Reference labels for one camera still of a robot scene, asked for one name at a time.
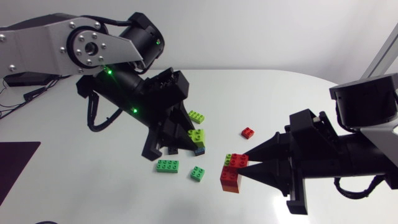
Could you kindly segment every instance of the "green lego brick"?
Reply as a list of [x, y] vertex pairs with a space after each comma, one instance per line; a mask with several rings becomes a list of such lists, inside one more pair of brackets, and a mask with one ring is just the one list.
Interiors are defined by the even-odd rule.
[[191, 173], [191, 178], [200, 182], [203, 175], [205, 175], [205, 170], [195, 166], [195, 168], [193, 168], [193, 171]]
[[205, 130], [189, 130], [188, 135], [198, 147], [205, 147]]
[[157, 161], [156, 170], [158, 172], [177, 173], [178, 167], [179, 167], [179, 161], [166, 161], [159, 159]]
[[198, 123], [198, 124], [200, 124], [202, 121], [205, 120], [205, 117], [204, 117], [202, 114], [197, 113], [197, 112], [195, 112], [195, 111], [189, 112], [188, 115], [189, 115], [189, 118], [190, 118], [192, 121], [194, 121], [194, 122], [196, 122], [196, 123]]
[[229, 162], [231, 162], [231, 154], [227, 154], [226, 156], [225, 156], [225, 161], [224, 161], [224, 166], [228, 166], [229, 165]]

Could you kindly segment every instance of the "white tabletop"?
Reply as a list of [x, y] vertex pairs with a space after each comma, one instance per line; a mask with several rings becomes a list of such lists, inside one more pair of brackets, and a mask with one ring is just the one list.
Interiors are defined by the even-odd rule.
[[[151, 70], [148, 76], [160, 71]], [[242, 154], [284, 132], [289, 115], [310, 108], [326, 111], [338, 134], [335, 84], [276, 70], [184, 70], [190, 82], [188, 111], [205, 115], [195, 128], [206, 133], [206, 154], [191, 151], [161, 159], [179, 160], [178, 174], [157, 173], [141, 157], [147, 128], [123, 113], [100, 133], [86, 125], [87, 100], [76, 92], [78, 76], [0, 121], [0, 141], [42, 144], [0, 206], [0, 223], [51, 220], [66, 223], [397, 223], [398, 191], [385, 182], [362, 200], [340, 195], [333, 179], [306, 180], [308, 216], [291, 215], [281, 192], [242, 178], [241, 193], [224, 192], [220, 174], [225, 154]], [[8, 88], [0, 103], [22, 101], [32, 87]], [[100, 98], [97, 123], [116, 107]], [[240, 132], [250, 127], [251, 139]], [[201, 182], [190, 171], [205, 169]], [[341, 186], [363, 190], [372, 177], [345, 178]]]

